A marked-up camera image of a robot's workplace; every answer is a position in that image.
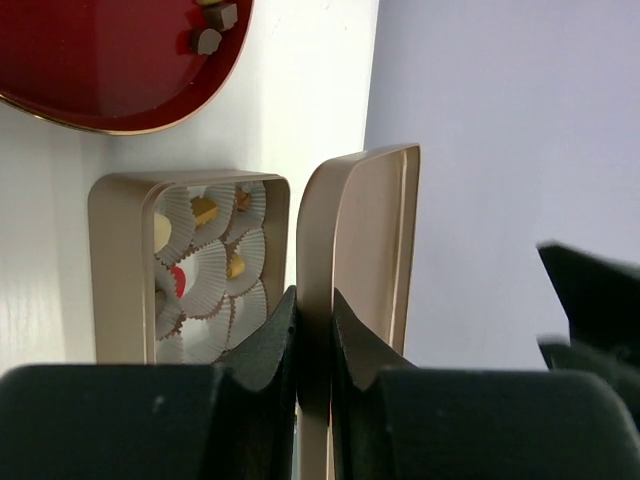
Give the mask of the dark brown chocolate piece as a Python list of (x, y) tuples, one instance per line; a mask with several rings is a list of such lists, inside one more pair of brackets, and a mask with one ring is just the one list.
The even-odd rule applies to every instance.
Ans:
[(238, 187), (236, 189), (236, 210), (240, 213), (249, 212), (251, 209), (252, 194), (250, 189)]

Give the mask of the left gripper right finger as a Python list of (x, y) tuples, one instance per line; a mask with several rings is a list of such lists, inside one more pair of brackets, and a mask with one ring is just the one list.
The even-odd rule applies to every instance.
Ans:
[(602, 378), (420, 368), (334, 297), (339, 479), (635, 479), (639, 432)]

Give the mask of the red and white chocolate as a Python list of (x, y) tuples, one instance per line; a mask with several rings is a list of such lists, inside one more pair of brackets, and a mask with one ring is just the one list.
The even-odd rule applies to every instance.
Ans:
[(172, 266), (170, 273), (174, 278), (175, 283), (175, 295), (177, 298), (181, 298), (186, 290), (186, 274), (184, 270), (179, 266)]

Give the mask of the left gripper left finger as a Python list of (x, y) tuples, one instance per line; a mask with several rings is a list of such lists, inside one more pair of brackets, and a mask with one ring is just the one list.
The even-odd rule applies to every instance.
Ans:
[(210, 365), (40, 364), (1, 379), (5, 479), (287, 479), (296, 291)]

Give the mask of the gold square tin lid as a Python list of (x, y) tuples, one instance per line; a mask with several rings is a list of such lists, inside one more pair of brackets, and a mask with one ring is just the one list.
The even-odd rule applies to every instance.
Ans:
[(298, 467), (331, 479), (330, 321), (340, 292), (397, 353), (405, 348), (420, 148), (394, 145), (323, 162), (296, 229)]

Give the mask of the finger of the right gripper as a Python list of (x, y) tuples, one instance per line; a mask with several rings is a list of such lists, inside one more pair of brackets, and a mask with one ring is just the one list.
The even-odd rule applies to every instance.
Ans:
[(537, 341), (550, 370), (574, 370), (602, 378), (625, 403), (636, 425), (639, 424), (639, 369), (594, 347), (560, 339)]
[(590, 345), (639, 343), (639, 266), (558, 242), (537, 246), (569, 322)]

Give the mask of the yellow round chocolate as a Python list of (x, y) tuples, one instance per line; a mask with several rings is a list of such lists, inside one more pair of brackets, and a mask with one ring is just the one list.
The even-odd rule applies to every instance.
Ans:
[(229, 257), (226, 277), (228, 279), (236, 278), (244, 273), (246, 270), (246, 263), (244, 258), (238, 253), (232, 253)]

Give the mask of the caramel chocolate piece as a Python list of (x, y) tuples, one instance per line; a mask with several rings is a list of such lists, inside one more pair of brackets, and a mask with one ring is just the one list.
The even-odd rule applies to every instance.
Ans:
[(206, 225), (218, 216), (216, 202), (208, 197), (194, 197), (190, 200), (190, 204), (197, 227)]

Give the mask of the white spiral chocolate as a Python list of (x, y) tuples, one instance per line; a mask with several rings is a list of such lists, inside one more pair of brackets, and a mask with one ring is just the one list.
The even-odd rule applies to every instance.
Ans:
[(154, 253), (159, 253), (170, 241), (172, 234), (171, 221), (164, 214), (154, 213)]

